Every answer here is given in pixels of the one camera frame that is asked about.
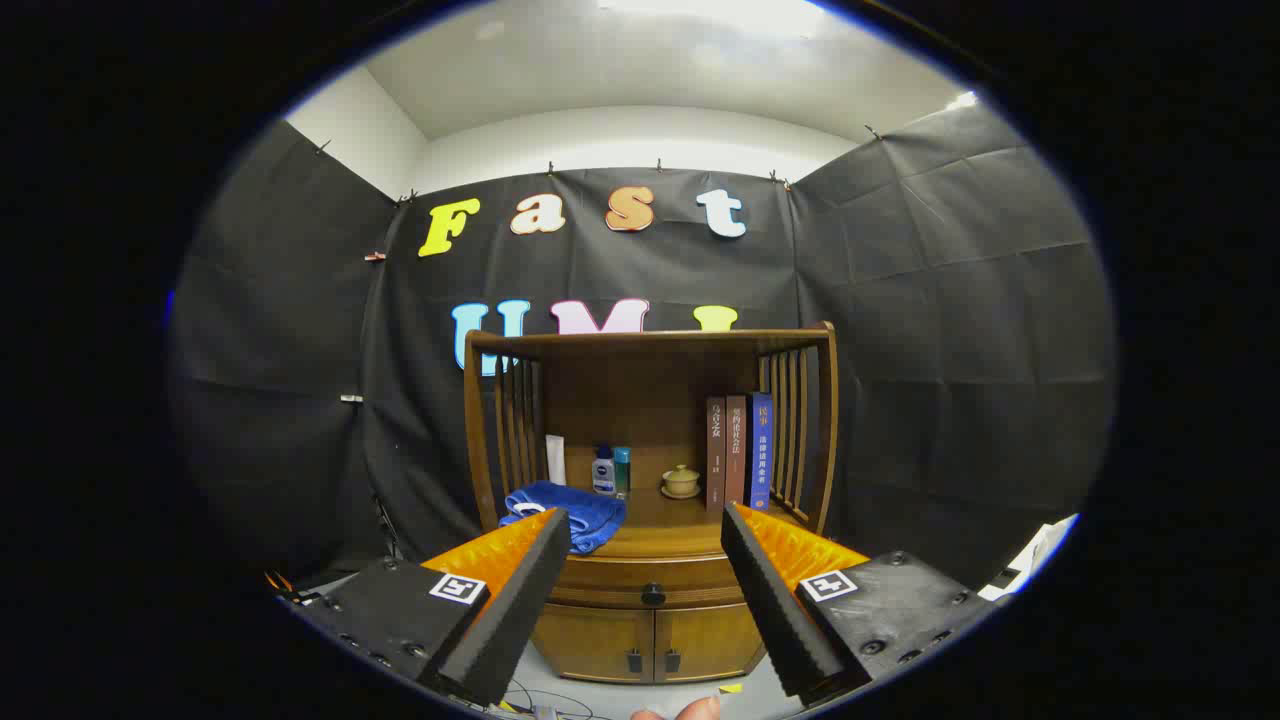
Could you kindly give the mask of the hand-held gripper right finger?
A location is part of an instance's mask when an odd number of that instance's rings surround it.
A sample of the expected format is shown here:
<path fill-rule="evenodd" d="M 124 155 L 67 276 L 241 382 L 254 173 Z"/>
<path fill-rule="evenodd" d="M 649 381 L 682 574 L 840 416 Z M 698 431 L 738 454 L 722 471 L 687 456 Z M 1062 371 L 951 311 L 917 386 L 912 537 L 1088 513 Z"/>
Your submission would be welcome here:
<path fill-rule="evenodd" d="M 998 609 L 913 553 L 867 557 L 742 505 L 724 510 L 721 544 L 785 694 L 805 706 L 896 678 Z"/>

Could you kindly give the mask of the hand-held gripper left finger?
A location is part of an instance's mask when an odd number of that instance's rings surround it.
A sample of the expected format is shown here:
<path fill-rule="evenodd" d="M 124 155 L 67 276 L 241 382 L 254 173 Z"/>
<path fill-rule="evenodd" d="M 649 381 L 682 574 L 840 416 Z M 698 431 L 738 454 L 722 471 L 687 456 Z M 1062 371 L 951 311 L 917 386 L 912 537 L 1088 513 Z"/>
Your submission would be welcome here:
<path fill-rule="evenodd" d="M 434 559 L 379 559 L 335 589 L 279 600 L 385 673 L 439 694 L 498 703 L 570 555 L 564 509 L 535 512 Z"/>

